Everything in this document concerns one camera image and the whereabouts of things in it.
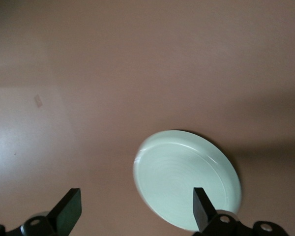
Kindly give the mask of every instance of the round plate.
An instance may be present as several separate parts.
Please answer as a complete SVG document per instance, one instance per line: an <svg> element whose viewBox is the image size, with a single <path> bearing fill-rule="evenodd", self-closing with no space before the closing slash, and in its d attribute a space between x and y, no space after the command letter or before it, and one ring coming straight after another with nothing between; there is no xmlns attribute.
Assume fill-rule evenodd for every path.
<svg viewBox="0 0 295 236"><path fill-rule="evenodd" d="M134 161L134 180L145 203L167 222L198 231L193 188L202 187L215 209L236 213L241 201L238 176L212 143L184 131L147 138Z"/></svg>

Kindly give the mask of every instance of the white plate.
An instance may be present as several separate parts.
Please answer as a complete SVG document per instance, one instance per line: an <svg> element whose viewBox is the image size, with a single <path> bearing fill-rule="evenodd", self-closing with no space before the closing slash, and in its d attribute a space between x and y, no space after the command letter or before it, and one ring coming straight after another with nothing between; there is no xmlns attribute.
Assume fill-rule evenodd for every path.
<svg viewBox="0 0 295 236"><path fill-rule="evenodd" d="M184 131L163 131L147 138L134 161L134 180L145 203L160 217L198 231L193 188L202 187L215 209L236 213L241 201L238 176L212 143Z"/></svg>

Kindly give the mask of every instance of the dish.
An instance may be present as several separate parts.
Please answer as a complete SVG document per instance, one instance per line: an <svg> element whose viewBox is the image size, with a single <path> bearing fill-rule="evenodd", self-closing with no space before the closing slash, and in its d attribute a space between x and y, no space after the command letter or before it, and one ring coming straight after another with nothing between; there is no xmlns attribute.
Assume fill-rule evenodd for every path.
<svg viewBox="0 0 295 236"><path fill-rule="evenodd" d="M133 167L145 203L167 222L198 231L193 216L193 188L202 187L216 209L236 213L241 187L227 157L208 140L170 130L148 137Z"/></svg>

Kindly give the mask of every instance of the screw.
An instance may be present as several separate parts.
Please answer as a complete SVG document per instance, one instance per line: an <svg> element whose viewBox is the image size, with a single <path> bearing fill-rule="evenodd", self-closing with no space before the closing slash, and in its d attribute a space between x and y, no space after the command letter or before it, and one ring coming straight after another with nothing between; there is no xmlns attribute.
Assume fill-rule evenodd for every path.
<svg viewBox="0 0 295 236"><path fill-rule="evenodd" d="M220 217L220 220L222 221L222 222L224 222L224 223L229 223L231 220L227 217L227 216L225 216L225 215L222 215L221 217Z"/></svg>
<svg viewBox="0 0 295 236"><path fill-rule="evenodd" d="M272 229L272 227L270 226L270 225L268 225L268 224L262 224L262 225L260 225L260 227L261 227L261 229L263 229L264 231L268 231L268 232L271 232L273 229Z"/></svg>

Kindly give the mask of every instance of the plate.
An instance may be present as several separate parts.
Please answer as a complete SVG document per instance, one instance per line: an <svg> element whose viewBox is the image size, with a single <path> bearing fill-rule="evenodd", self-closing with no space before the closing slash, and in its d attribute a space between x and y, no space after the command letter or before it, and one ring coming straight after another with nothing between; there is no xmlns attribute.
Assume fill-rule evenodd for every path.
<svg viewBox="0 0 295 236"><path fill-rule="evenodd" d="M241 187L227 157L208 140L170 130L148 137L134 161L134 180L145 203L167 222L198 231L193 188L202 187L215 209L237 213Z"/></svg>

